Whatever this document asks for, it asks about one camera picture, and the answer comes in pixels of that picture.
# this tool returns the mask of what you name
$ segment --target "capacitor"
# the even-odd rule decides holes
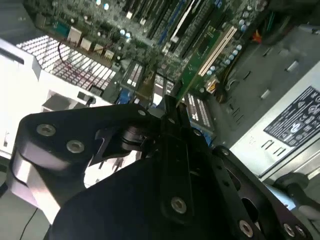
[[[243,24],[245,24],[245,20],[240,19],[240,21],[239,21],[239,26],[242,26]]]
[[[108,10],[108,9],[109,9],[109,4],[108,4],[108,3],[105,3],[105,4],[103,5],[103,9],[104,9],[104,10]]]
[[[126,37],[127,39],[131,38],[131,33],[130,33],[130,32],[127,32],[127,33],[125,34],[125,37]]]
[[[242,17],[243,18],[247,18],[247,17],[249,17],[249,12],[247,12],[247,11],[245,11],[243,14],[242,14]]]
[[[242,49],[242,45],[238,45],[238,46],[236,46],[236,49],[238,50],[238,51],[241,51],[241,49]]]
[[[241,32],[245,32],[247,28],[248,28],[247,25],[242,25],[240,30]]]

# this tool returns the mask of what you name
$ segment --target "screw hole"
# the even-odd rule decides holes
[[[230,186],[227,181],[224,181],[224,180],[223,180],[222,183],[223,183],[226,187],[229,187],[229,186]]]

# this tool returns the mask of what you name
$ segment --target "black metal arm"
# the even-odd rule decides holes
[[[226,148],[211,150],[186,108],[136,104],[46,112],[19,125],[7,185],[52,223],[49,239],[312,239]],[[87,166],[141,159],[85,189]]]

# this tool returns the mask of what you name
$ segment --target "ram slot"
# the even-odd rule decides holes
[[[174,43],[180,42],[181,38],[185,34],[186,30],[190,26],[190,24],[193,22],[195,17],[198,15],[202,4],[205,2],[205,0],[193,0],[191,4],[188,6],[186,11],[184,12],[180,22],[178,23],[174,33],[172,34],[170,40]]]
[[[143,13],[142,17],[145,19],[145,20],[148,20],[150,15],[151,15],[151,12],[153,10],[153,6],[156,6],[157,4],[159,3],[158,0],[151,0],[149,1],[148,3],[148,6],[146,8],[146,11]]]
[[[164,16],[166,15],[166,12],[169,9],[172,1],[173,0],[169,0],[168,2],[162,1],[160,3],[159,9],[161,9],[161,10],[159,11],[159,14],[157,15],[158,17],[154,21],[152,28],[147,36],[149,39],[152,39],[154,37],[154,35],[155,35],[156,31],[158,30],[161,21],[163,20]]]
[[[217,59],[217,57],[221,54],[223,49],[225,49],[226,45],[230,42],[232,37],[235,35],[236,31],[237,31],[237,29],[234,26],[231,26],[228,29],[228,31],[220,38],[220,40],[218,40],[214,44],[211,52],[208,55],[207,60],[201,66],[201,69],[200,69],[198,75],[203,77],[206,74],[207,70],[214,63],[214,61]]]
[[[133,15],[135,15],[137,8],[139,6],[140,0],[133,0],[129,6],[129,9],[126,13],[126,18],[127,19],[132,19]]]
[[[133,17],[139,21],[147,5],[148,5],[148,0],[141,1],[137,8],[136,14]]]
[[[130,8],[130,6],[131,6],[131,4],[132,4],[133,1],[134,1],[134,0],[128,0],[128,1],[126,1],[124,7],[122,8],[122,11],[124,11],[125,13],[127,13],[127,12],[129,11],[129,8]]]
[[[146,21],[149,19],[149,15],[150,15],[151,11],[153,10],[152,6],[158,4],[158,1],[156,2],[156,4],[154,4],[154,1],[155,0],[147,1],[146,6],[143,8],[143,12],[142,12],[141,18],[140,18],[141,25],[145,25]]]
[[[180,55],[181,58],[184,59],[188,55],[188,53],[191,51],[191,49],[195,47],[204,29],[206,29],[206,27],[208,26],[208,23],[210,23],[211,19],[214,17],[214,10],[215,10],[215,6],[212,5],[210,7],[210,10],[206,13],[204,20],[201,22],[201,24],[199,24],[199,28],[196,31],[196,33],[191,37],[189,42],[185,45],[184,50],[181,52],[181,55]]]
[[[184,5],[185,2],[186,2],[186,0],[180,0],[179,4],[175,8],[173,14],[170,17],[169,22],[167,23],[165,29],[163,30],[163,32],[162,32],[162,34],[161,34],[161,36],[159,38],[158,45],[161,45],[163,43],[163,41],[166,39],[168,31],[170,30],[170,27],[175,22],[177,16],[179,15],[179,12],[183,8],[183,5]]]

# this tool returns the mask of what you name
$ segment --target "ventilation grille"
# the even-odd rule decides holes
[[[36,57],[41,68],[73,85],[89,90],[105,90],[115,72],[49,36],[38,37],[17,45]]]

